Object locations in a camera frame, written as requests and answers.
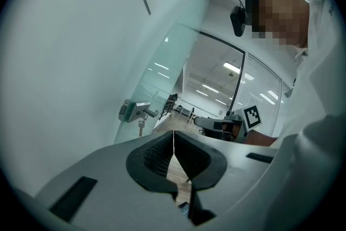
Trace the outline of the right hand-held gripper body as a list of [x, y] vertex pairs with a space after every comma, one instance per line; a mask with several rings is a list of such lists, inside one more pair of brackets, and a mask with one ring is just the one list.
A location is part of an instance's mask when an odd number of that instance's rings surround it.
[[229, 119], [230, 117], [241, 118], [240, 125], [242, 125], [245, 139], [248, 137], [250, 131], [262, 124], [262, 120], [256, 105], [251, 105], [234, 111], [227, 111], [224, 119]]

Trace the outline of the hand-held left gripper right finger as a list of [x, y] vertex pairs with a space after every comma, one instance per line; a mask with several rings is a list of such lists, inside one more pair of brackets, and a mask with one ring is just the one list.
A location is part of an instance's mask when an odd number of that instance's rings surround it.
[[191, 182], [188, 218], [195, 225], [223, 214], [255, 185], [276, 155], [253, 146], [175, 132], [175, 156]]

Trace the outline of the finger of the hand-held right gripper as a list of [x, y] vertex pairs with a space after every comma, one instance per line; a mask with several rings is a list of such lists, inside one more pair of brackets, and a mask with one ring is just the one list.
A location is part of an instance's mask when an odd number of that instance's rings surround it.
[[229, 127], [230, 130], [232, 130], [232, 126], [234, 124], [241, 124], [241, 118], [230, 117], [229, 119], [213, 119], [196, 117], [194, 119], [194, 124], [208, 130], [227, 131], [227, 127]]

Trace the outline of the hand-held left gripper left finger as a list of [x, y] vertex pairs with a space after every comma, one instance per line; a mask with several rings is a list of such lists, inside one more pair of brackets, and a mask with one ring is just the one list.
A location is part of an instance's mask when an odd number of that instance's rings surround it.
[[36, 199], [84, 230], [188, 230], [194, 225], [167, 179], [173, 134], [143, 136], [94, 151], [49, 181]]

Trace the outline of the person's right hand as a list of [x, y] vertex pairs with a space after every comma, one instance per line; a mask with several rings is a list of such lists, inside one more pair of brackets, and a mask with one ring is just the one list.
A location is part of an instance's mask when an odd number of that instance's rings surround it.
[[224, 141], [242, 143], [245, 140], [242, 125], [235, 123], [223, 123], [222, 139]]

